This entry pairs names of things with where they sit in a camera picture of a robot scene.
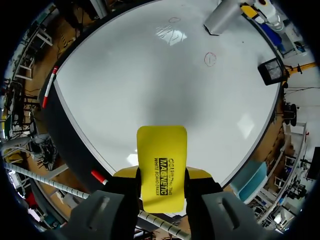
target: wire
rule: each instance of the wire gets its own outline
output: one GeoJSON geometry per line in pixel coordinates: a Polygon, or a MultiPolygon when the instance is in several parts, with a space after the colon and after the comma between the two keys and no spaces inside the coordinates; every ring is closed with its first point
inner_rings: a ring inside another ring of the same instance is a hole
{"type": "Polygon", "coordinates": [[[302,89],[298,89],[298,90],[288,90],[287,93],[285,93],[286,96],[299,92],[299,91],[304,91],[304,90],[308,90],[308,89],[320,89],[320,87],[306,87],[306,88],[302,88],[302,89]]]}
{"type": "Polygon", "coordinates": [[[37,90],[41,90],[41,88],[33,89],[33,90],[31,90],[31,91],[25,89],[25,91],[27,91],[28,93],[32,93],[32,92],[37,91],[37,90]]]}

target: yellow object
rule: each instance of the yellow object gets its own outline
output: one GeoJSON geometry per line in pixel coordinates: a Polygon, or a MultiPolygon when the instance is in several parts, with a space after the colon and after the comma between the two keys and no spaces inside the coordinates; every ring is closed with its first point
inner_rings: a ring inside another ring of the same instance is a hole
{"type": "MultiPolygon", "coordinates": [[[[300,69],[301,69],[301,71],[304,71],[304,70],[307,70],[309,68],[314,68],[316,66],[317,66],[317,64],[315,62],[312,62],[312,63],[308,63],[308,64],[300,66],[300,69]]],[[[289,72],[290,75],[291,74],[295,74],[295,73],[299,73],[299,67],[297,67],[297,66],[296,67],[292,67],[292,68],[288,67],[286,70],[289,72]]]]}
{"type": "Polygon", "coordinates": [[[254,10],[251,6],[249,5],[242,5],[241,6],[242,11],[244,12],[245,15],[247,15],[249,18],[253,18],[256,16],[258,13],[256,10],[254,10]]]}
{"type": "Polygon", "coordinates": [[[138,166],[123,168],[117,171],[113,176],[134,179],[136,178],[136,175],[137,175],[137,169],[138,169],[138,166]]]}
{"type": "Polygon", "coordinates": [[[176,213],[185,202],[187,131],[183,126],[142,126],[137,131],[143,208],[176,213]]]}
{"type": "Polygon", "coordinates": [[[207,173],[204,170],[193,168],[187,166],[186,169],[188,170],[189,173],[189,178],[190,179],[206,179],[206,178],[212,178],[212,176],[207,173]]]}

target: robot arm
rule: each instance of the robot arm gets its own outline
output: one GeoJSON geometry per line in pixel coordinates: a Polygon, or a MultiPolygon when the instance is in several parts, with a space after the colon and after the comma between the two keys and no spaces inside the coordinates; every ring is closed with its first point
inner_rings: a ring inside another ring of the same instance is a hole
{"type": "Polygon", "coordinates": [[[259,24],[268,24],[274,31],[285,29],[270,0],[223,0],[206,19],[204,26],[210,35],[219,36],[243,13],[259,24]]]}

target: white cable sleeve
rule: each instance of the white cable sleeve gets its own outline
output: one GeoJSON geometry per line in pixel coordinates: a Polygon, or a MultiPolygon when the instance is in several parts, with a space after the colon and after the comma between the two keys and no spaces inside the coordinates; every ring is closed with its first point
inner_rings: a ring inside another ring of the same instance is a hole
{"type": "Polygon", "coordinates": [[[12,170],[12,171],[15,171],[17,173],[20,173],[20,174],[23,174],[25,176],[28,176],[29,178],[32,178],[32,179],[35,179],[39,182],[42,182],[44,184],[47,184],[47,185],[50,185],[56,189],[59,189],[59,190],[62,190],[62,191],[65,191],[69,194],[72,194],[72,195],[75,195],[75,196],[78,196],[79,198],[83,198],[83,199],[87,199],[89,197],[89,194],[85,193],[85,192],[82,192],[82,191],[79,191],[79,190],[76,190],[74,188],[71,188],[71,187],[68,187],[66,185],[63,185],[61,183],[58,183],[56,181],[52,181],[48,178],[45,178],[41,175],[38,175],[34,172],[31,172],[31,171],[28,171],[26,169],[23,169],[19,166],[16,166],[16,165],[13,165],[11,163],[7,163],[5,162],[4,163],[4,167],[8,170],[12,170]]]}
{"type": "MultiPolygon", "coordinates": [[[[78,191],[76,189],[73,189],[71,187],[68,187],[66,185],[63,185],[61,183],[58,183],[56,181],[52,181],[50,179],[47,179],[41,175],[38,175],[34,172],[28,171],[26,169],[23,169],[19,166],[13,165],[11,163],[4,163],[4,167],[8,170],[12,170],[12,171],[16,171],[17,173],[23,174],[25,176],[28,176],[29,178],[35,179],[39,182],[42,182],[44,184],[48,184],[54,188],[57,188],[59,190],[65,191],[67,193],[70,193],[72,195],[75,195],[79,198],[83,198],[83,199],[87,199],[90,195],[82,192],[82,191],[78,191]]],[[[190,240],[191,239],[191,235],[185,231],[182,231],[180,228],[178,228],[177,226],[162,220],[161,218],[154,216],[150,213],[147,213],[145,211],[140,210],[138,217],[146,220],[147,222],[157,226],[158,228],[163,229],[164,231],[172,234],[173,236],[176,236],[177,238],[180,238],[182,240],[190,240]]]]}

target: white table surface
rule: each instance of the white table surface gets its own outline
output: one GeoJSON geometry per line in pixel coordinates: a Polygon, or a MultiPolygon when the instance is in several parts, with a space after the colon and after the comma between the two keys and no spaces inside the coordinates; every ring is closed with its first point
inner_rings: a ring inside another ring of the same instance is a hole
{"type": "Polygon", "coordinates": [[[225,185],[257,146],[279,85],[275,57],[240,16],[220,36],[203,23],[215,0],[160,0],[104,24],[68,57],[54,86],[76,132],[111,173],[135,166],[137,130],[183,125],[187,166],[225,185]]]}

